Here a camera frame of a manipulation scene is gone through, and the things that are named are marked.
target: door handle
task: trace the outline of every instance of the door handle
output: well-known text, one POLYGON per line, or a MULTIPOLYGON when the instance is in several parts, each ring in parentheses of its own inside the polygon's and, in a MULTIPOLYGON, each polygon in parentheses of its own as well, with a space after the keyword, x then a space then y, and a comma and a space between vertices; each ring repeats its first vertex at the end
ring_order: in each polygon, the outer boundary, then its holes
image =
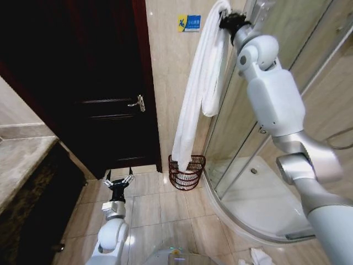
POLYGON ((133 104, 128 104, 127 106, 128 106, 128 107, 134 107, 134 106, 137 106, 137 105, 140 106, 140 111, 141 111, 141 112, 145 112, 146 108, 145 108, 145 103, 144 103, 144 101, 143 101, 143 96, 138 95, 138 96, 137 96, 137 102, 136 102, 136 103, 133 103, 133 104))

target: white shower base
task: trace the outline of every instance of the white shower base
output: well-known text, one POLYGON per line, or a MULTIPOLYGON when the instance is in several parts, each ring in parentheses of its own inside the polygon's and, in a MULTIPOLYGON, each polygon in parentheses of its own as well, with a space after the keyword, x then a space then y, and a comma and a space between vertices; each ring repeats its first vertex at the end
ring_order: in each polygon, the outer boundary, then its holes
MULTIPOLYGON (((216 188, 218 195, 231 185, 247 160, 233 161, 216 188)), ((260 156, 251 161, 221 201, 238 220, 264 235, 283 238, 310 228, 300 201, 260 156), (251 168, 258 173, 251 173, 251 168)))

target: white cloth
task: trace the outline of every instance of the white cloth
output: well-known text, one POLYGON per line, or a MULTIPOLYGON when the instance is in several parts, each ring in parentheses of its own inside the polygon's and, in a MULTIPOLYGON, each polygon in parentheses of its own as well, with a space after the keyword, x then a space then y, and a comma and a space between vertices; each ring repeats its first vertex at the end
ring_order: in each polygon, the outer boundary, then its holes
MULTIPOLYGON (((258 248, 251 248, 253 265, 275 265, 272 258, 258 248)), ((243 259, 238 260, 238 265, 249 265, 243 259)))
POLYGON ((172 159, 183 172, 191 159, 201 105, 205 116, 218 113, 229 42, 226 30, 219 28, 223 10, 229 14, 231 6, 218 0, 208 14, 186 86, 172 151, 172 159))

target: marble countertop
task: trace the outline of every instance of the marble countertop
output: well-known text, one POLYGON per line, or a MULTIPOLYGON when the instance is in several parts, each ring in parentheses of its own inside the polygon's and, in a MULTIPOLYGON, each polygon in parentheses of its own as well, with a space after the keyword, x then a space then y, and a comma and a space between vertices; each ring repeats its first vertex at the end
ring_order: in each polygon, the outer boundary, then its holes
POLYGON ((56 142, 55 136, 0 142, 0 213, 56 142))

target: blue sign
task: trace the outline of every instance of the blue sign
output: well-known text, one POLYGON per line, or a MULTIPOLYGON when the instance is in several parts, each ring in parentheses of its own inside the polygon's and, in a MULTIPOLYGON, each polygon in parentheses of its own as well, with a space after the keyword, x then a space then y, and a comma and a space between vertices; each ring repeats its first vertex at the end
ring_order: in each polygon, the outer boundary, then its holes
POLYGON ((201 15, 180 15, 178 20, 179 31, 199 31, 201 15))

